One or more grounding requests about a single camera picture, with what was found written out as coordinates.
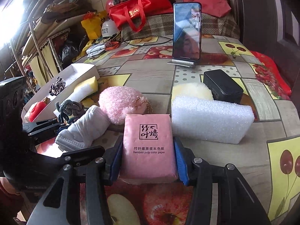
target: plaid blanket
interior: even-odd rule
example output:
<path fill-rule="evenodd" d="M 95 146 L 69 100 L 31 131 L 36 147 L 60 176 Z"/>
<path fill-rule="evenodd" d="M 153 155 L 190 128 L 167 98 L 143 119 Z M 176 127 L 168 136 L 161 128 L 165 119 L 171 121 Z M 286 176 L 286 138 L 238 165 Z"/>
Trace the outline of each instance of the plaid blanket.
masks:
<path fill-rule="evenodd" d="M 137 26 L 140 24 L 140 18 L 133 20 Z M 240 38 L 240 29 L 234 17 L 227 14 L 222 18 L 217 18 L 208 14 L 202 14 L 202 34 L 227 36 L 235 39 Z M 126 23 L 122 25 L 122 41 L 128 41 L 150 36 L 168 36 L 173 35 L 173 13 L 160 14 L 147 17 L 147 22 L 140 32 L 134 33 Z"/>

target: black box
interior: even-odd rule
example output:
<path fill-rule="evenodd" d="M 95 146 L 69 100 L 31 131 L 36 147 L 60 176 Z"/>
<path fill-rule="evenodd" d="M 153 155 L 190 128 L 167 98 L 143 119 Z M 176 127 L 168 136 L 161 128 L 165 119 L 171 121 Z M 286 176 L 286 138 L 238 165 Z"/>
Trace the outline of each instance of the black box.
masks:
<path fill-rule="evenodd" d="M 203 83 L 211 90 L 214 100 L 239 104 L 244 90 L 221 69 L 204 72 Z"/>

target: rope knot toy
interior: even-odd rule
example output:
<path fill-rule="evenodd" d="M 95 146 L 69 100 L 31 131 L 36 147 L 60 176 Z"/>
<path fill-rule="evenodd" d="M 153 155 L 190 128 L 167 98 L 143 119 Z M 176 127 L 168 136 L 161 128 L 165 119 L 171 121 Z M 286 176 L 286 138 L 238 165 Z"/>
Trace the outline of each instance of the rope knot toy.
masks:
<path fill-rule="evenodd" d="M 58 121 L 61 123 L 63 123 L 65 119 L 68 124 L 73 124 L 86 113 L 84 105 L 81 102 L 65 100 L 61 103 L 61 105 L 59 105 L 59 102 L 56 102 L 55 106 L 60 112 Z"/>

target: white box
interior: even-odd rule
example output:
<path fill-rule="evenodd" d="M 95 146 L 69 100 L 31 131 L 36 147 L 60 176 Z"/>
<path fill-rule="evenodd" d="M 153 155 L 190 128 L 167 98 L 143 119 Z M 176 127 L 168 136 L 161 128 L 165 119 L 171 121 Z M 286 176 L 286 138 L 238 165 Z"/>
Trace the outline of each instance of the white box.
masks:
<path fill-rule="evenodd" d="M 57 74 L 54 78 L 52 78 L 47 84 L 45 84 L 24 106 L 22 110 L 22 120 L 24 123 L 27 121 L 24 119 L 25 114 L 31 107 L 31 105 L 37 101 L 41 101 L 45 97 L 50 98 L 51 102 L 41 111 L 41 113 L 36 117 L 34 120 L 41 121 L 46 119 L 53 119 L 56 118 L 53 111 L 55 108 L 55 103 L 58 101 L 59 103 L 62 103 L 65 99 L 69 97 L 74 91 L 74 88 L 76 85 L 81 83 L 82 81 L 85 81 L 91 77 L 96 77 L 98 80 L 100 78 L 99 73 L 97 72 L 96 66 L 93 64 L 71 64 L 69 67 L 65 68 L 63 71 L 61 71 L 59 74 Z M 66 81 L 66 87 L 65 89 L 59 93 L 57 96 L 51 96 L 49 94 L 49 89 L 51 84 L 55 83 L 57 78 L 61 77 Z"/>

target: yellow bag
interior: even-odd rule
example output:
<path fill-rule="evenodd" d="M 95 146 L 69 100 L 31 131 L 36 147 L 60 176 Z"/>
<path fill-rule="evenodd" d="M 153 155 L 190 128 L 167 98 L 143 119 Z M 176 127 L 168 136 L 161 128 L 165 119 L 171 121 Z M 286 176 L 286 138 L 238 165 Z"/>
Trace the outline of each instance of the yellow bag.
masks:
<path fill-rule="evenodd" d="M 81 21 L 82 27 L 85 28 L 90 40 L 97 40 L 101 35 L 101 25 L 107 18 L 106 11 L 100 13 L 87 13 Z"/>

